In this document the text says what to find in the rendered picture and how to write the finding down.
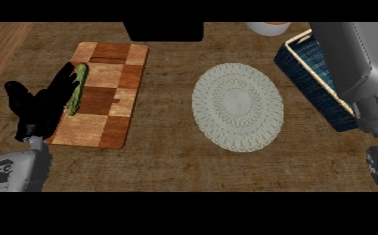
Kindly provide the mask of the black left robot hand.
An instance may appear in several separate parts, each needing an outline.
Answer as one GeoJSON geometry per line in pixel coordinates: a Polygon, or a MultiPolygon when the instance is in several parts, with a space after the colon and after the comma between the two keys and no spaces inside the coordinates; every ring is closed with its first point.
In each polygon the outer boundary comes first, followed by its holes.
{"type": "Polygon", "coordinates": [[[18,81],[5,83],[9,108],[19,117],[15,139],[24,142],[33,136],[48,139],[56,130],[65,105],[80,84],[71,62],[58,72],[52,83],[33,95],[18,81]]]}

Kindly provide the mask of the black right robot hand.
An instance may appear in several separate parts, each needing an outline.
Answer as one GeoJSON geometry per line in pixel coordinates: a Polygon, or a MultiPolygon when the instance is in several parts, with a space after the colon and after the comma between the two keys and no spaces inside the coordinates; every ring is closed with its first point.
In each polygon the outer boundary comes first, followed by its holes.
{"type": "Polygon", "coordinates": [[[366,165],[372,179],[378,185],[378,146],[371,146],[366,150],[366,165]]]}

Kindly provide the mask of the dark blue wicker basket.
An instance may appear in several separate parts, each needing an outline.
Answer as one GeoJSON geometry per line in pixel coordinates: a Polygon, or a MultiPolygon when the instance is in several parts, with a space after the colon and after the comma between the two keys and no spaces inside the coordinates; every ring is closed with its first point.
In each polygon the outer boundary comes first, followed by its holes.
{"type": "Polygon", "coordinates": [[[322,49],[304,31],[282,44],[275,63],[337,132],[358,128],[350,104],[338,98],[322,49]]]}

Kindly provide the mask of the round white woven placemat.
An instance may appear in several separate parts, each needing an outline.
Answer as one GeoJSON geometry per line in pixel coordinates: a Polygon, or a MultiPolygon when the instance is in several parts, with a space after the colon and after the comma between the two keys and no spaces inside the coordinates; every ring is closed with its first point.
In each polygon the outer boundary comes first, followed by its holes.
{"type": "Polygon", "coordinates": [[[284,101],[270,78],[250,65],[216,65],[197,81],[192,113],[201,132],[223,149],[262,150],[284,125],[284,101]]]}

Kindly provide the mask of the green cucumber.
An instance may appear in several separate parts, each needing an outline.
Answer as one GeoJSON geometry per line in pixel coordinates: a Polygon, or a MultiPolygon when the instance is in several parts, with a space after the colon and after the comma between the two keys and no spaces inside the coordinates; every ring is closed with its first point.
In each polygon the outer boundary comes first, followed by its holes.
{"type": "Polygon", "coordinates": [[[79,83],[79,85],[76,87],[76,90],[67,105],[67,113],[70,116],[74,116],[80,109],[81,95],[83,95],[84,84],[86,84],[86,79],[89,75],[89,65],[86,63],[80,63],[77,65],[76,73],[77,73],[76,82],[79,83]]]}

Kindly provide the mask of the checkered wooden cutting board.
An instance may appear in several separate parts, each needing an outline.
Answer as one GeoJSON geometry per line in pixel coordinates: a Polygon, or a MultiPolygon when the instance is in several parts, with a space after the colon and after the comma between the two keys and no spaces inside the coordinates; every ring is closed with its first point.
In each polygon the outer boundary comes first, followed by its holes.
{"type": "Polygon", "coordinates": [[[80,109],[62,115],[50,145],[121,149],[148,57],[141,44],[81,42],[71,63],[89,65],[80,109]]]}

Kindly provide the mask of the black appliance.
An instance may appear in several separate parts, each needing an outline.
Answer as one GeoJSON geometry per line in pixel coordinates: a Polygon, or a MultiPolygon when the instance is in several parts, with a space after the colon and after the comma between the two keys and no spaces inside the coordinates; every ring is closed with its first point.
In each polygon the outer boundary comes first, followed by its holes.
{"type": "Polygon", "coordinates": [[[203,22],[126,22],[124,27],[133,41],[197,42],[204,38],[203,22]]]}

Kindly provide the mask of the white cup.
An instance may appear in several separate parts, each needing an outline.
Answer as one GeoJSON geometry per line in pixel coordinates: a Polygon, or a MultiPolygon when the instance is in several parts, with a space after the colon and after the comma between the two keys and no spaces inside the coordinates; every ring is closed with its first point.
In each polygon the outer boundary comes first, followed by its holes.
{"type": "Polygon", "coordinates": [[[290,22],[248,22],[248,28],[263,36],[279,36],[285,33],[290,22]]]}

